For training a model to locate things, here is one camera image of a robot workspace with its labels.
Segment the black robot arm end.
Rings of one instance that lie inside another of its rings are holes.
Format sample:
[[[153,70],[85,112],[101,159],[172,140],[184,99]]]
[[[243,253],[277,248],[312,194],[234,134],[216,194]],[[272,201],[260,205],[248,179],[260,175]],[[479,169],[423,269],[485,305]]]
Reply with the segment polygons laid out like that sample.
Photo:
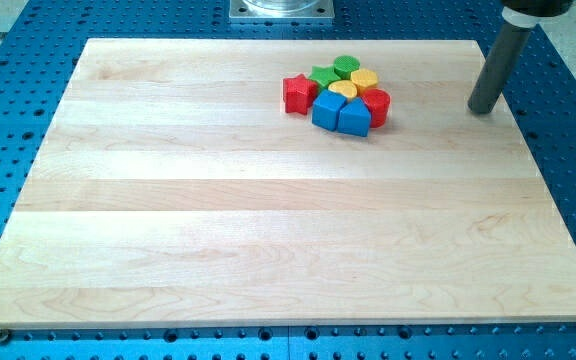
[[[520,28],[533,28],[542,19],[568,12],[574,0],[501,0],[502,18]]]

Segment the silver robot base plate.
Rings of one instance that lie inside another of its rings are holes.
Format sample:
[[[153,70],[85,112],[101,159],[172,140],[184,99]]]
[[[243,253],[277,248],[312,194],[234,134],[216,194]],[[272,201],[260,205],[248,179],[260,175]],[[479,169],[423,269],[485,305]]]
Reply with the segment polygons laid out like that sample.
[[[333,0],[230,0],[229,18],[237,20],[333,19]]]

